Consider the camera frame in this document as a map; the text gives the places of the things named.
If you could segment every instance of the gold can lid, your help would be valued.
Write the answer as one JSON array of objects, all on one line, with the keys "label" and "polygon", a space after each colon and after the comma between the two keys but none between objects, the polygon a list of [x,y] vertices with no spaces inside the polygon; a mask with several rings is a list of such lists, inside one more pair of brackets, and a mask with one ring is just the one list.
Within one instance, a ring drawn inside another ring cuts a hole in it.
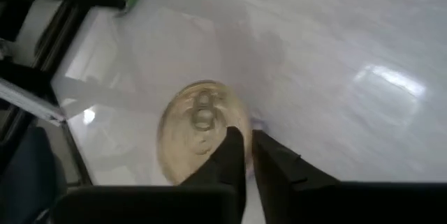
[{"label": "gold can lid", "polygon": [[244,137],[249,167],[250,120],[235,93],[215,81],[197,82],[181,90],[159,124],[158,157],[166,178],[175,185],[187,179],[219,147],[229,126],[237,127]]}]

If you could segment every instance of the can lid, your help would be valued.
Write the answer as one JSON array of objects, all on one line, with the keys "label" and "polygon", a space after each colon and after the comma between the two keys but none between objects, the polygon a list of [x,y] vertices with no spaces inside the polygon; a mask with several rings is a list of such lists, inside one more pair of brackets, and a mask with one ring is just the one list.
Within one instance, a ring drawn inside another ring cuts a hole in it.
[{"label": "can lid", "polygon": [[197,82],[181,90],[159,124],[158,156],[166,178],[174,184],[187,179],[219,147],[229,126],[241,131],[246,163],[250,163],[250,120],[235,93],[215,81]]}]

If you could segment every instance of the metal can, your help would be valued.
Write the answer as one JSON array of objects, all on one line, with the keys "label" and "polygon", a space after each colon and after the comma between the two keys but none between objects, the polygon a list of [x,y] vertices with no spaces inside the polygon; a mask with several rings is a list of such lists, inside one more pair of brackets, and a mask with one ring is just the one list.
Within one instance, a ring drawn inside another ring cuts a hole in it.
[{"label": "metal can", "polygon": [[229,126],[237,127],[244,137],[249,167],[251,125],[235,93],[215,81],[193,83],[181,90],[167,106],[159,124],[157,151],[166,178],[175,185],[187,179],[219,147]]}]

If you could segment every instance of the white floor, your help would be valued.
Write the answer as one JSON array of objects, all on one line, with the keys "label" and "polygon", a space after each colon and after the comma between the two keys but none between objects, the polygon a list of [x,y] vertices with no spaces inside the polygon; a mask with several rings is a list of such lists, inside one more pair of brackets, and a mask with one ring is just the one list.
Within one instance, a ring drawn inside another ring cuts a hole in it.
[{"label": "white floor", "polygon": [[53,87],[97,184],[166,184],[161,113],[208,79],[338,179],[445,181],[446,16],[447,0],[139,0],[90,12]]}]

